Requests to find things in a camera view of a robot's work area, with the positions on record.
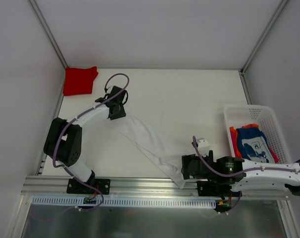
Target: white basket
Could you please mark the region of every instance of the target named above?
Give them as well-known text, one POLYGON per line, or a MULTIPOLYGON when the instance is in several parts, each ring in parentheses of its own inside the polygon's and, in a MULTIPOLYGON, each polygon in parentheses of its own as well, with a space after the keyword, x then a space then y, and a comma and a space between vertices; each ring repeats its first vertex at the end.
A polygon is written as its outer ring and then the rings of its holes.
POLYGON ((233 126, 236 129, 247 124, 256 123, 267 137, 269 146, 280 159, 279 164, 292 162, 278 121, 271 108, 259 105, 232 105, 224 108, 224 115, 231 155, 233 157, 235 156, 235 152, 229 128, 233 126))

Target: folded red cloth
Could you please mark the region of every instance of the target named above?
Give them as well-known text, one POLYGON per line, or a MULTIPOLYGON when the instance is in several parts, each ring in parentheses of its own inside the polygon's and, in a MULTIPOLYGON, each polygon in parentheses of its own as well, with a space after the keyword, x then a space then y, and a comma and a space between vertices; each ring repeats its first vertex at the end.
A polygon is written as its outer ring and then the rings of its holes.
POLYGON ((64 96, 91 94, 93 82, 97 77, 97 67, 92 68, 66 68, 64 96))

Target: white wall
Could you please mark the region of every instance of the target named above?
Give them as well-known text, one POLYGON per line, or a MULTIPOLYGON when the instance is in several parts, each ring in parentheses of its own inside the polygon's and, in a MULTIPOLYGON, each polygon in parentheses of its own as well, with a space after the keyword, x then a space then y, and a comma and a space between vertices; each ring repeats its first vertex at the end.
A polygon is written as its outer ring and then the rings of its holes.
POLYGON ((240 69, 280 0, 38 0, 72 66, 240 69))
POLYGON ((0 1, 0 238, 39 161, 63 74, 27 1, 0 1))
MULTIPOLYGON (((300 0, 286 6, 247 70, 247 84, 255 104, 275 111, 292 160, 300 159, 300 0)), ((300 225, 300 197, 292 205, 300 225)))

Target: white table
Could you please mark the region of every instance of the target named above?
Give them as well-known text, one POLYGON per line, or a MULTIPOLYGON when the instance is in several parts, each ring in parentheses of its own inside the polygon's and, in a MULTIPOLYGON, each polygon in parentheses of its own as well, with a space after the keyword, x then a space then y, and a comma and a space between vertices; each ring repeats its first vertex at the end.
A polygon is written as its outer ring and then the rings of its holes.
MULTIPOLYGON (((59 117, 76 116, 103 97, 105 82, 119 72, 130 77, 125 106, 135 115, 185 145, 193 135, 204 137, 214 159, 230 155, 223 108, 247 103, 239 73, 234 70, 99 69, 93 93, 64 97, 59 117)), ((109 86, 125 83, 124 76, 117 76, 109 86)), ((126 137, 105 124, 85 134, 82 155, 98 177, 166 178, 126 137)), ((48 158, 43 175, 67 174, 55 169, 48 158)))

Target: plastic basket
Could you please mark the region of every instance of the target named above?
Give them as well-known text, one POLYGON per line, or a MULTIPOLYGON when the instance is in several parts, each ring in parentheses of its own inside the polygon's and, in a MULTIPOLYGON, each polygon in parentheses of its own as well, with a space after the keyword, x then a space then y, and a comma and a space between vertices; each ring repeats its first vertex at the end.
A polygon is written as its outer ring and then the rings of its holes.
POLYGON ((292 162, 278 121, 271 108, 259 105, 232 105, 224 108, 224 115, 231 155, 233 157, 235 156, 235 152, 229 128, 231 126, 240 128, 247 124, 256 123, 267 137, 269 146, 280 159, 279 164, 292 162))

